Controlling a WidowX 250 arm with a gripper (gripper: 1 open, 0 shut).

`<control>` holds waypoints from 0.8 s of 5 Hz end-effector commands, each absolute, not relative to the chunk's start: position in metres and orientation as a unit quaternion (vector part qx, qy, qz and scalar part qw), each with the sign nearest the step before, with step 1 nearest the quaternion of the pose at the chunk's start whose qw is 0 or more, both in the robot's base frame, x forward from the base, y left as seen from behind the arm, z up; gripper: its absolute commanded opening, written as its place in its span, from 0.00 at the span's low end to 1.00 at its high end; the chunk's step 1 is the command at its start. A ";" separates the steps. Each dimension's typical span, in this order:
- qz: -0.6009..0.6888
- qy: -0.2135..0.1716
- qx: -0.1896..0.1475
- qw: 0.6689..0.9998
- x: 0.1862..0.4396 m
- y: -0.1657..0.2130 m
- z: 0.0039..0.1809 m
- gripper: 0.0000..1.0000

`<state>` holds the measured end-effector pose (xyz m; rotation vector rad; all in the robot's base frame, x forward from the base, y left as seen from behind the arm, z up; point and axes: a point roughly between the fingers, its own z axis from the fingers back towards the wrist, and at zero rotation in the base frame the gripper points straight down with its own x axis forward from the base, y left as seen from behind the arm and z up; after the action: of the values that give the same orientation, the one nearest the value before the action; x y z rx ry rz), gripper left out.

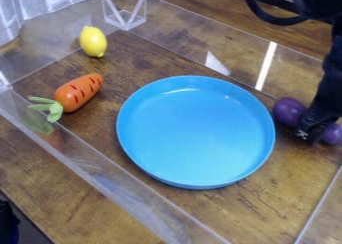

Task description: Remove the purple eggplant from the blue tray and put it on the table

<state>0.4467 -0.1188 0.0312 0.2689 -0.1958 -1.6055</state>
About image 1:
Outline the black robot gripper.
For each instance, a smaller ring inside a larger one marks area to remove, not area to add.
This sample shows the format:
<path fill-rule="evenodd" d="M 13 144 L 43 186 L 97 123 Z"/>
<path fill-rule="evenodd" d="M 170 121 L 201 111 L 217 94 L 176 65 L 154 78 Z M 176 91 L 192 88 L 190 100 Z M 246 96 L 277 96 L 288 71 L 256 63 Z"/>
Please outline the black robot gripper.
<path fill-rule="evenodd" d="M 324 78 L 311 105 L 300 117 L 296 135 L 311 145 L 340 143 L 339 117 L 342 117 L 342 26 L 333 26 L 333 44 L 325 57 Z"/>

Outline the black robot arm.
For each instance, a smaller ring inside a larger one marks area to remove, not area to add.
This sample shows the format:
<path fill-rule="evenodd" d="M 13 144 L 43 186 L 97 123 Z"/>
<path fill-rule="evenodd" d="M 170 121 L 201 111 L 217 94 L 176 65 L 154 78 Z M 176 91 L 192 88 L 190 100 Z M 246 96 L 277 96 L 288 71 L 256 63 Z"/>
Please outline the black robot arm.
<path fill-rule="evenodd" d="M 295 2 L 303 16 L 333 22 L 332 49 L 323 63 L 324 78 L 297 127 L 297 136 L 313 144 L 325 127 L 342 117 L 342 0 Z"/>

